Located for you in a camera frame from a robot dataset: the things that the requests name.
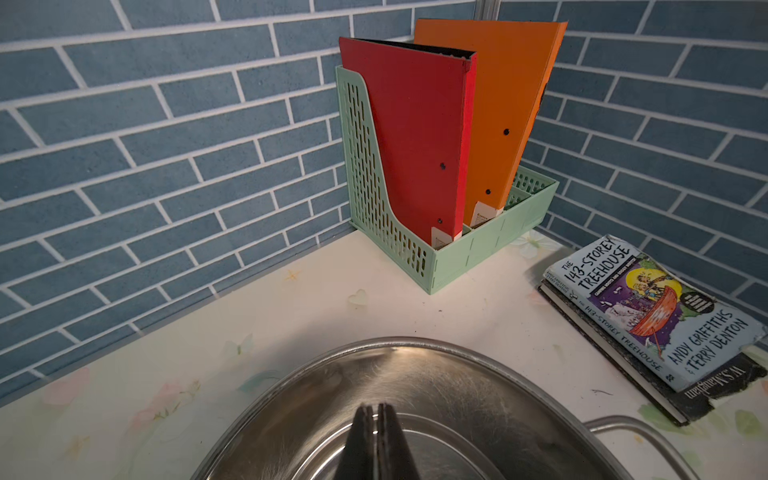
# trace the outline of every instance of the countertop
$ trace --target countertop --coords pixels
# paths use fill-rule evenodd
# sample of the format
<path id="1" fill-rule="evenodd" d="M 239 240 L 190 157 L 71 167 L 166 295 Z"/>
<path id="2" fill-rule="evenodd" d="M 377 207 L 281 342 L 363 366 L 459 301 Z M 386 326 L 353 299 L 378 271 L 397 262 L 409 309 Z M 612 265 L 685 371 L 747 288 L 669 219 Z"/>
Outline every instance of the countertop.
<path id="1" fill-rule="evenodd" d="M 673 427 L 535 290 L 570 252 L 530 232 L 429 296 L 353 232 L 0 409 L 0 476 L 189 478 L 296 367 L 357 340 L 420 336 L 504 363 L 582 421 L 649 422 L 701 478 L 765 478 L 768 382 Z M 640 437 L 599 438 L 635 478 L 677 478 Z"/>

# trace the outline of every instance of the book cover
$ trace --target book cover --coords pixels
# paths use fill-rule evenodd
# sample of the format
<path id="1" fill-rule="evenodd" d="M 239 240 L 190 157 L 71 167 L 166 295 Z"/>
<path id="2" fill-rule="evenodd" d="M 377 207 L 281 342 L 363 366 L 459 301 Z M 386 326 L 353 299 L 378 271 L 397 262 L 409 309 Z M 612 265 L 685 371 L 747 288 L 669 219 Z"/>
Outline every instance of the book cover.
<path id="1" fill-rule="evenodd" d="M 504 210 L 567 23 L 420 18 L 415 42 L 478 53 L 464 223 Z"/>
<path id="2" fill-rule="evenodd" d="M 715 408 L 713 400 L 741 392 L 768 373 L 749 356 L 740 353 L 682 392 L 675 392 L 547 280 L 542 280 L 538 290 L 627 380 L 677 425 L 700 419 Z"/>
<path id="3" fill-rule="evenodd" d="M 550 266 L 545 279 L 676 392 L 766 334 L 752 316 L 610 235 Z"/>
<path id="4" fill-rule="evenodd" d="M 343 67 L 368 88 L 392 212 L 440 248 L 462 235 L 475 53 L 341 38 Z"/>

